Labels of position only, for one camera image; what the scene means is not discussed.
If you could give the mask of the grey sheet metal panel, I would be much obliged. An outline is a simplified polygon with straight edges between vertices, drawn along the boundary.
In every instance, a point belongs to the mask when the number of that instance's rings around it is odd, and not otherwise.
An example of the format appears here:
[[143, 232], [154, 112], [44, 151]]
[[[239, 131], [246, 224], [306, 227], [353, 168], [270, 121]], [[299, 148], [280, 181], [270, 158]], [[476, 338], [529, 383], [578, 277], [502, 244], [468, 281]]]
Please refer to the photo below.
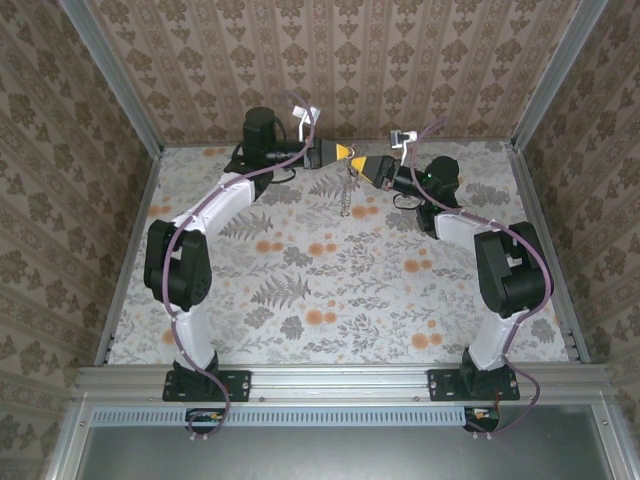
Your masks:
[[593, 427], [516, 429], [491, 440], [457, 428], [95, 428], [54, 480], [640, 480], [616, 474]]

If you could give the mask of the aluminium table side rail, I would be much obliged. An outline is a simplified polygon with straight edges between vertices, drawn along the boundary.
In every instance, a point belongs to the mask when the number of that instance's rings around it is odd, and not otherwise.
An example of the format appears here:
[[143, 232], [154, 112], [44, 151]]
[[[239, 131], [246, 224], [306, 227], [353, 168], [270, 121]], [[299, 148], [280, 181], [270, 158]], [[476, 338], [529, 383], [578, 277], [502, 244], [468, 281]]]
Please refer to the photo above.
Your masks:
[[162, 156], [163, 150], [160, 150], [160, 153], [153, 158], [151, 163], [149, 176], [140, 200], [140, 205], [131, 231], [131, 237], [123, 260], [123, 265], [120, 270], [118, 281], [114, 290], [114, 294], [112, 296], [111, 305], [109, 307], [104, 324], [100, 343], [93, 362], [94, 367], [101, 367], [108, 362], [111, 345], [115, 338], [117, 325], [121, 316], [124, 301], [126, 299], [127, 288], [131, 279], [132, 272], [134, 270], [135, 259], [144, 231], [148, 210], [150, 208], [153, 194], [159, 178]]
[[507, 143], [506, 146], [508, 147], [508, 158], [524, 212], [526, 213], [527, 219], [536, 228], [541, 247], [547, 260], [547, 265], [554, 280], [554, 293], [551, 297], [551, 302], [560, 324], [568, 358], [573, 362], [590, 364], [591, 358], [586, 342], [579, 326], [570, 293], [524, 155], [510, 143]]

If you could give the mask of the aluminium frame post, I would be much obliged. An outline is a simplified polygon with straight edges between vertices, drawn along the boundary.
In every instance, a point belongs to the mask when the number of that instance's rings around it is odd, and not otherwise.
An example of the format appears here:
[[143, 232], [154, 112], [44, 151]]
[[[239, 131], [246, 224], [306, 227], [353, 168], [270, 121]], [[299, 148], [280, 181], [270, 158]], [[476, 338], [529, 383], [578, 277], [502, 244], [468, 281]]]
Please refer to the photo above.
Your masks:
[[580, 1], [511, 135], [515, 150], [526, 148], [607, 3], [608, 0]]
[[117, 58], [115, 50], [86, 1], [59, 0], [59, 2], [146, 150], [153, 158], [159, 158], [163, 150], [163, 141], [160, 139], [158, 129], [146, 113], [125, 68]]

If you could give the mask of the long aluminium base rail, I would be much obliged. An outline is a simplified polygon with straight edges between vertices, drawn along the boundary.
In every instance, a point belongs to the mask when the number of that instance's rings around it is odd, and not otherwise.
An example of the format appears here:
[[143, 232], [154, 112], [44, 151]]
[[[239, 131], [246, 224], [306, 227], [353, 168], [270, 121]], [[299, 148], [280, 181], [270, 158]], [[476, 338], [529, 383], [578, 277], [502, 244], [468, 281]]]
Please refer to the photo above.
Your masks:
[[[453, 364], [238, 365], [252, 372], [249, 406], [428, 405], [428, 372]], [[524, 363], [540, 384], [540, 405], [599, 404], [615, 399], [604, 366]], [[161, 406], [169, 365], [106, 365], [79, 370], [74, 402]]]

